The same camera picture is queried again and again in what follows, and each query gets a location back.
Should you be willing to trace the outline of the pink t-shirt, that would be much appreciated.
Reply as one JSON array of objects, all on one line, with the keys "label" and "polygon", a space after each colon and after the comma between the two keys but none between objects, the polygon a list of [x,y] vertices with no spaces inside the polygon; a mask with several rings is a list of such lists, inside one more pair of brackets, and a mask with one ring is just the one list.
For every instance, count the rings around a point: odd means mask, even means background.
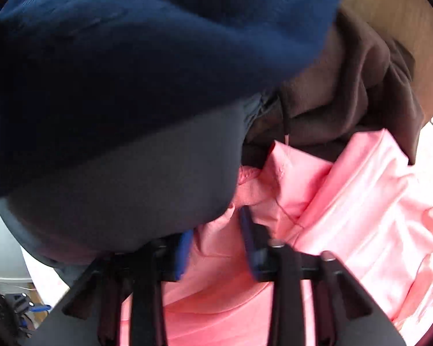
[{"label": "pink t-shirt", "polygon": [[237,211],[295,249],[331,251],[408,345],[433,324],[433,134],[408,165],[386,130],[356,133],[327,162],[276,143],[261,170],[243,167],[226,212],[194,235],[182,280],[164,289],[171,345],[265,345],[272,287],[253,280]]}]

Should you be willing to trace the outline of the dark brown garment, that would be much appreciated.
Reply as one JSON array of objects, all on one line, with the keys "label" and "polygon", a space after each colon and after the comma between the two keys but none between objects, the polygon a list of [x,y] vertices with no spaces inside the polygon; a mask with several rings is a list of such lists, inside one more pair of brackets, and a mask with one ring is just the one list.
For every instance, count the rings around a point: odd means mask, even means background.
[{"label": "dark brown garment", "polygon": [[415,163],[424,116],[411,87],[414,64],[398,41],[340,9],[319,57],[262,94],[242,164],[263,167],[274,141],[334,162],[354,133],[381,129]]}]

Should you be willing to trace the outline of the black garment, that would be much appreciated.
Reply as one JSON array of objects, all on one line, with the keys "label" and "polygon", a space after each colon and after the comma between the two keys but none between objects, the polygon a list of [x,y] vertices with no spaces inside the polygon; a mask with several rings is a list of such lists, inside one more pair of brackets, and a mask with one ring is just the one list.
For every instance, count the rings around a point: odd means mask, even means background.
[{"label": "black garment", "polygon": [[264,93],[132,141],[0,198],[33,258],[73,284],[99,256],[215,220],[234,197],[242,143]]}]

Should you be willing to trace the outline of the navy garment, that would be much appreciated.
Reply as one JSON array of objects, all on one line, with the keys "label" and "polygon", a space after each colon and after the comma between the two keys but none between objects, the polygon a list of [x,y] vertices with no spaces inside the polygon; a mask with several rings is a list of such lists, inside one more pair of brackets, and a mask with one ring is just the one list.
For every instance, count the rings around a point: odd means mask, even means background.
[{"label": "navy garment", "polygon": [[0,198],[293,77],[340,1],[7,0]]}]

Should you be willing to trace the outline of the wooden board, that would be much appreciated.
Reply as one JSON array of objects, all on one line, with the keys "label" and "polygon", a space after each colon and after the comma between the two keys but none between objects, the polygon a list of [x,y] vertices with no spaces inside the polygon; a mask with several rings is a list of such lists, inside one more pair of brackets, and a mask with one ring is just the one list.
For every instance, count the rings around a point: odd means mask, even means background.
[{"label": "wooden board", "polygon": [[415,59],[413,89],[426,120],[433,117],[433,7],[428,0],[343,0],[375,29],[399,41]]}]

